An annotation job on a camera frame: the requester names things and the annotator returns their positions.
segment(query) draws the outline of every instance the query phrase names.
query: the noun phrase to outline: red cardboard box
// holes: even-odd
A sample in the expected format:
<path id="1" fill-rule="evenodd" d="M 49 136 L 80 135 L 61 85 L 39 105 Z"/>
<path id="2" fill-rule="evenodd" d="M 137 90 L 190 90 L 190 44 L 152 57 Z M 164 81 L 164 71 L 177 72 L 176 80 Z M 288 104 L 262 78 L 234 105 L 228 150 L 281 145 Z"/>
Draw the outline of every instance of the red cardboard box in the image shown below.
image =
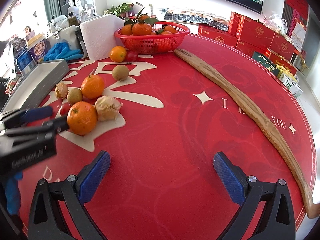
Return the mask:
<path id="1" fill-rule="evenodd" d="M 274 64 L 278 64 L 284 67 L 286 70 L 290 71 L 292 75 L 295 75 L 298 71 L 296 67 L 292 65 L 288 60 L 271 49 L 267 49 L 264 55 L 267 56 Z"/>
<path id="2" fill-rule="evenodd" d="M 265 51 L 263 51 L 262 49 L 254 46 L 250 43 L 247 43 L 245 41 L 238 41 L 236 49 L 241 51 L 242 53 L 248 55 L 249 57 L 252 57 L 252 55 L 255 51 L 259 52 L 261 54 L 265 53 Z"/>
<path id="3" fill-rule="evenodd" d="M 228 28 L 228 32 L 231 35 L 236 35 L 237 34 L 238 25 L 239 25 L 239 21 L 240 21 L 240 16 L 241 15 L 238 14 L 238 13 L 231 12 L 229 28 Z"/>
<path id="4" fill-rule="evenodd" d="M 265 25 L 241 15 L 236 37 L 262 50 L 270 47 L 275 32 Z"/>
<path id="5" fill-rule="evenodd" d="M 285 57 L 286 60 L 291 60 L 294 54 L 295 47 L 292 43 L 288 42 L 282 35 L 275 33 L 269 49 Z"/>
<path id="6" fill-rule="evenodd" d="M 203 23 L 199 23 L 198 35 L 224 43 L 233 48 L 236 47 L 238 42 L 238 39 L 234 35 Z"/>

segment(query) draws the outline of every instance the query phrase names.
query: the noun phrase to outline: wooden plank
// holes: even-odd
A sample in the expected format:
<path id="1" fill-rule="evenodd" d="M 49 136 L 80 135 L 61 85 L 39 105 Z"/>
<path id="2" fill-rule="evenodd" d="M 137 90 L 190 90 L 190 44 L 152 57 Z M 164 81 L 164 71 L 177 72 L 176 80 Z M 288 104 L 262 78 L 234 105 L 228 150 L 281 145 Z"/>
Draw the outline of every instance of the wooden plank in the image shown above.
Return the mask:
<path id="1" fill-rule="evenodd" d="M 315 218 L 320 215 L 320 204 L 314 204 L 312 191 L 303 177 L 301 167 L 292 154 L 290 147 L 284 140 L 281 133 L 273 122 L 266 117 L 261 109 L 243 92 L 227 81 L 216 69 L 208 65 L 199 57 L 184 49 L 176 49 L 175 55 L 189 63 L 196 70 L 221 87 L 238 106 L 259 126 L 263 134 L 268 138 L 272 145 L 277 149 L 285 163 L 288 165 L 294 179 L 301 191 L 303 204 L 308 218 Z"/>

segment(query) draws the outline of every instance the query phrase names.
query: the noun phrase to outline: plastic tub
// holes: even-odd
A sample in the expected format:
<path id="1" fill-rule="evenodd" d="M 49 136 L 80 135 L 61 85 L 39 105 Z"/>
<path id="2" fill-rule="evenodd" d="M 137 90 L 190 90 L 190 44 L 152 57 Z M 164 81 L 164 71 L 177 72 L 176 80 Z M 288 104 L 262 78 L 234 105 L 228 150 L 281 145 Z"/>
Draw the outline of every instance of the plastic tub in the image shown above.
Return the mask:
<path id="1" fill-rule="evenodd" d="M 48 46 L 44 34 L 38 34 L 28 41 L 30 51 L 36 63 L 42 62 L 44 55 L 48 53 Z"/>

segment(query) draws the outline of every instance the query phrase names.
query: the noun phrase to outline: blue gripper pad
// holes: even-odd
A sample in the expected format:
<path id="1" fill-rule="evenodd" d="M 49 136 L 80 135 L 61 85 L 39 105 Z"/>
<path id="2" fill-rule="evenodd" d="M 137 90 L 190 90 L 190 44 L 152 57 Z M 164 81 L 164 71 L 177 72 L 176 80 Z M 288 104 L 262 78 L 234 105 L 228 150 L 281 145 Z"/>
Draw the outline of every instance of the blue gripper pad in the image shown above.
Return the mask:
<path id="1" fill-rule="evenodd" d="M 234 166 L 223 152 L 214 155 L 213 166 L 232 201 L 241 206 L 245 200 L 248 187 L 243 171 L 237 169 L 238 167 Z"/>
<path id="2" fill-rule="evenodd" d="M 109 153 L 100 151 L 92 163 L 79 173 L 75 188 L 82 205 L 91 201 L 100 182 L 108 171 L 110 163 L 111 158 Z"/>

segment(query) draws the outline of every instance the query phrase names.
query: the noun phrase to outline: paper towel roll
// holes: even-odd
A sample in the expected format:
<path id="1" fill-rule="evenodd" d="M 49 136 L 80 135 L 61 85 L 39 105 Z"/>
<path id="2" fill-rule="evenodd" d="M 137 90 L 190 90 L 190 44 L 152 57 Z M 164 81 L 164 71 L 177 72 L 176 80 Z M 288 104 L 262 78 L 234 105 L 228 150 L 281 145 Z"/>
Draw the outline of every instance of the paper towel roll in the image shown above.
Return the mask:
<path id="1" fill-rule="evenodd" d="M 84 44 L 91 60 L 109 57 L 116 46 L 114 32 L 124 26 L 124 20 L 113 14 L 107 14 L 85 21 L 80 24 Z"/>

